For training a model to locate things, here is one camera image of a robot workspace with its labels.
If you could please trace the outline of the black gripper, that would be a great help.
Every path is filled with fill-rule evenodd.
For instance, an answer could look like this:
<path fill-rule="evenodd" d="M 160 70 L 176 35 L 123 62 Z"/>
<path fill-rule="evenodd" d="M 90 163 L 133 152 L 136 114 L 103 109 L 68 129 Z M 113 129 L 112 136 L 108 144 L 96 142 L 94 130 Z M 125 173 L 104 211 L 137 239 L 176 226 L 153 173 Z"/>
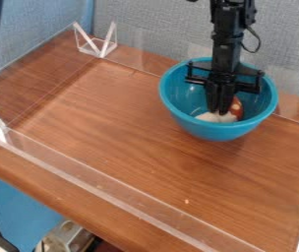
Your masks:
<path fill-rule="evenodd" d="M 240 62 L 242 50 L 256 53 L 262 47 L 252 30 L 256 12 L 255 0 L 210 0 L 212 60 L 187 63 L 187 81 L 204 86 L 207 108 L 215 112 L 219 104 L 220 115 L 228 112 L 236 92 L 260 91 L 262 70 Z"/>

